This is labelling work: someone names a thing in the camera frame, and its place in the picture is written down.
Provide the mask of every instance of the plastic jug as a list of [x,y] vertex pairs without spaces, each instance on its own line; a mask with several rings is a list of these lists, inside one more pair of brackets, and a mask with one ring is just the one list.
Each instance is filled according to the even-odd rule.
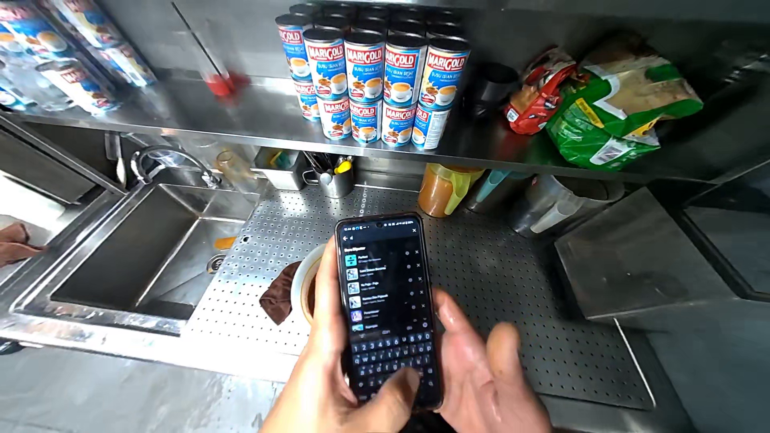
[[524,237],[537,236],[562,221],[598,212],[622,198],[624,192],[620,182],[537,175],[524,196],[514,203],[508,223]]
[[417,202],[432,217],[451,215],[482,174],[484,169],[429,163],[425,166]]
[[477,213],[498,211],[511,197],[527,187],[530,177],[532,175],[529,173],[512,170],[490,170],[486,178],[479,179],[465,207]]

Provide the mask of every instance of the perforated metal drain board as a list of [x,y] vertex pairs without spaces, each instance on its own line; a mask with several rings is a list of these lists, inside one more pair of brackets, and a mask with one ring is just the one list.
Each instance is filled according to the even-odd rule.
[[[315,188],[270,190],[184,332],[300,353],[307,332],[290,320],[277,327],[259,306],[270,282],[325,243],[338,220],[417,210],[416,203],[417,194],[390,190],[356,188],[341,200]],[[442,220],[423,216],[423,221],[434,283],[457,298],[482,334],[499,321],[516,324],[522,364],[536,392],[652,409],[620,334],[568,318],[529,240],[498,220],[466,210]]]

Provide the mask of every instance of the finger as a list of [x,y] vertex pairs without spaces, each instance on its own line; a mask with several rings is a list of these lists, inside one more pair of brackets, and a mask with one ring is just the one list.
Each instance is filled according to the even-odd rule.
[[377,396],[351,416],[351,431],[399,431],[412,415],[412,404],[420,386],[420,375],[413,368],[396,372],[377,392]]
[[519,333],[513,324],[496,324],[487,339],[487,359],[492,373],[506,381],[519,381],[524,377],[519,361]]
[[334,236],[326,243],[321,264],[316,274],[316,308],[313,312],[313,325],[328,326],[330,321],[338,321],[341,315],[340,282],[337,276],[336,244]]
[[434,288],[433,293],[438,319],[448,333],[476,332],[452,296],[439,288]]

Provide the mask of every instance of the can label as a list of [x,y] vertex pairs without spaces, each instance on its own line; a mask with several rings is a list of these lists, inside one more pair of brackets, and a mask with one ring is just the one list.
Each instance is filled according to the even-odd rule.
[[120,44],[115,48],[107,48],[103,56],[127,83],[135,87],[149,86],[156,81],[155,74],[129,44]]
[[345,43],[347,85],[350,99],[377,101],[383,92],[385,42],[371,46]]
[[432,110],[417,105],[412,128],[412,143],[422,150],[436,149],[449,117],[448,109]]
[[400,107],[417,102],[425,52],[425,47],[398,49],[385,45],[385,102]]
[[87,112],[99,114],[118,106],[109,90],[77,61],[60,69],[44,69],[40,73]]
[[295,81],[294,89],[296,97],[300,101],[302,117],[308,120],[320,119],[318,102],[316,101],[316,87],[309,81]]
[[396,107],[383,105],[383,141],[388,146],[403,146],[409,142],[414,125],[415,106]]
[[74,48],[27,2],[0,2],[0,22],[41,59],[75,57]]
[[318,99],[323,134],[329,139],[350,135],[350,100],[347,96],[333,101]]
[[350,101],[350,121],[353,124],[352,135],[358,143],[366,144],[380,139],[383,102]]
[[305,42],[310,74],[321,99],[339,99],[347,95],[345,44],[342,39],[333,42]]
[[283,43],[283,53],[286,54],[286,63],[289,64],[291,78],[297,80],[310,80],[310,66],[307,64],[305,52],[305,39],[302,32],[312,25],[279,25],[278,33]]
[[65,21],[75,27],[89,44],[108,48],[122,37],[92,0],[49,0]]
[[421,104],[431,109],[446,109],[452,106],[469,54],[469,51],[443,52],[432,46],[428,47],[420,87]]

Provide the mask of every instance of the floor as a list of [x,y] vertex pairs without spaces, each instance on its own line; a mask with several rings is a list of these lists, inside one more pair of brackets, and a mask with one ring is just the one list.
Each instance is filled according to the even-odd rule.
[[255,432],[283,384],[45,347],[0,356],[0,433]]

